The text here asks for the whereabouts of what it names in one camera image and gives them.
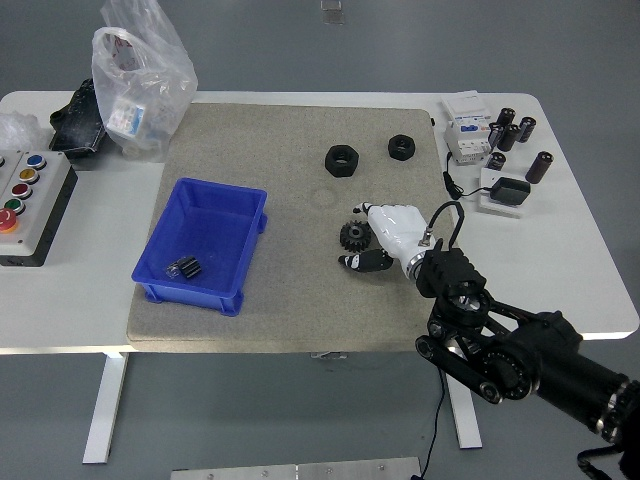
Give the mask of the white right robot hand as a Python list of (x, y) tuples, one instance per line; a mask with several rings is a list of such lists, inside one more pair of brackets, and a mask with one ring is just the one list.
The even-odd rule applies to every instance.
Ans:
[(353, 212), (364, 213), (366, 222), (352, 221), (340, 231), (340, 242), (350, 255), (338, 262), (360, 273), (389, 269), (400, 262), (404, 275), (414, 280), (435, 240), (420, 211), (412, 205), (374, 205), (362, 202)]

